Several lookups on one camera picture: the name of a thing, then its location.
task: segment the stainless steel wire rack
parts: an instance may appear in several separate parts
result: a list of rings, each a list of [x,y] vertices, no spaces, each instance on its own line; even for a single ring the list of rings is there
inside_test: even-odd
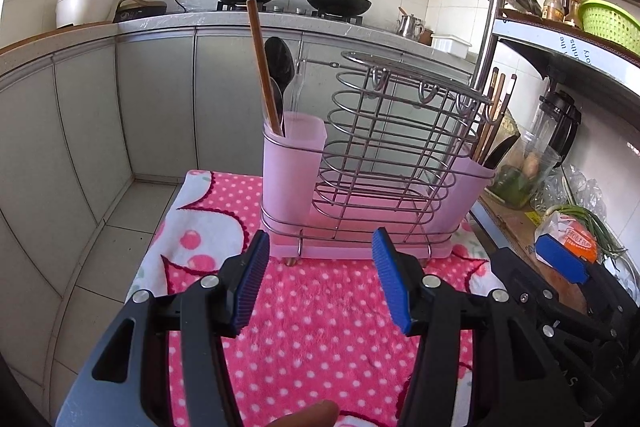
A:
[[[449,212],[447,198],[460,176],[491,177],[469,168],[475,129],[487,121],[490,100],[459,81],[396,60],[360,52],[342,56],[366,70],[336,75],[342,89],[333,93],[334,108],[326,115],[328,138],[309,220],[278,221],[263,209],[263,224],[276,234],[276,245],[280,240],[289,247],[283,257],[368,257],[371,233],[380,226],[397,245],[430,257],[447,248],[460,223],[434,220]]]

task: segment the wooden chopstick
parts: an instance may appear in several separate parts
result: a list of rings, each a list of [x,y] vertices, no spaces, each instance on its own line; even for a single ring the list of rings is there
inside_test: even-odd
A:
[[[498,111],[498,104],[500,103],[500,96],[502,95],[502,88],[504,87],[504,79],[505,79],[505,74],[501,74],[500,75],[500,80],[498,81],[498,86],[497,88],[494,90],[494,99],[492,100],[491,103],[491,108],[489,109],[489,124],[485,125],[482,128],[482,134],[480,136],[480,141],[479,141],[479,146],[478,146],[478,151],[477,151],[477,158],[480,158],[480,156],[482,155],[482,149],[486,148],[487,146],[491,146],[490,144],[487,144],[487,138],[489,136],[489,132],[492,130],[492,126],[494,125],[494,117],[495,117],[495,113]]]
[[[276,102],[273,98],[273,88],[269,77],[269,65],[267,64],[267,54],[264,52],[262,41],[262,28],[260,27],[260,16],[258,15],[258,4],[255,0],[246,2],[246,11],[249,14],[249,25],[251,26],[251,36],[254,38],[255,60],[258,64],[258,74],[260,74],[260,87],[262,88],[262,99],[267,110],[267,118],[271,132],[282,136],[282,129],[278,123],[278,113]]]
[[[499,72],[499,69],[498,68],[494,68],[492,73],[491,73],[491,84],[489,85],[489,89],[487,90],[487,98],[491,98],[494,95],[495,81],[498,78],[498,72]],[[476,144],[471,149],[471,159],[472,160],[478,161],[478,156],[480,155],[480,153],[482,151],[481,137],[482,137],[482,134],[484,133],[484,129],[487,126],[488,126],[487,123],[481,123],[478,126],[478,141],[476,142]]]
[[[518,76],[514,73],[511,75],[511,80],[507,85],[507,91],[504,95],[504,100],[502,100],[502,105],[500,106],[500,112],[498,113],[498,118],[496,118],[495,123],[493,124],[493,128],[491,129],[491,134],[486,141],[486,145],[484,147],[484,151],[482,151],[482,155],[478,160],[478,163],[482,165],[484,160],[489,154],[489,149],[491,149],[491,145],[495,140],[496,135],[498,134],[498,129],[500,129],[500,124],[502,123],[502,119],[504,118],[505,113],[507,112],[507,107],[509,106],[509,101],[511,100],[511,93],[513,93],[513,87],[516,84],[516,80]]]

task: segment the pink cup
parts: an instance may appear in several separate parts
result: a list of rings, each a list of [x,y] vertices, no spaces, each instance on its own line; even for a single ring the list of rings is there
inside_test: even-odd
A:
[[[433,219],[424,226],[427,234],[444,237],[455,232],[495,175],[495,171],[482,167],[468,156],[456,158],[451,170],[436,192],[436,201],[431,203],[434,213]]]
[[[265,126],[262,206],[268,228],[298,235],[311,210],[326,141],[324,122],[315,116],[285,112],[286,137]]]

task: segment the white plastic container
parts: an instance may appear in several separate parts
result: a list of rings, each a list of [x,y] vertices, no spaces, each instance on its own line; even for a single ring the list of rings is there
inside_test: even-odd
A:
[[[466,54],[471,47],[469,42],[465,42],[453,35],[434,35],[431,39],[432,48],[460,58],[466,58]]]
[[[58,0],[56,28],[108,20],[114,0]]]

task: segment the metal screw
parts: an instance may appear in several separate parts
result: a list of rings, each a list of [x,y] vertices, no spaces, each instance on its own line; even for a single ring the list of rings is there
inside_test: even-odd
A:
[[[140,302],[149,300],[149,292],[146,290],[138,290],[132,296],[133,302],[140,304]]]
[[[494,301],[497,302],[507,302],[509,300],[509,294],[501,289],[492,291],[491,296],[494,298]]]
[[[220,279],[215,275],[206,275],[200,279],[200,286],[203,288],[215,288],[220,284]]]
[[[425,275],[422,278],[422,284],[427,286],[427,288],[437,288],[440,286],[440,283],[442,283],[442,281],[437,275]]]

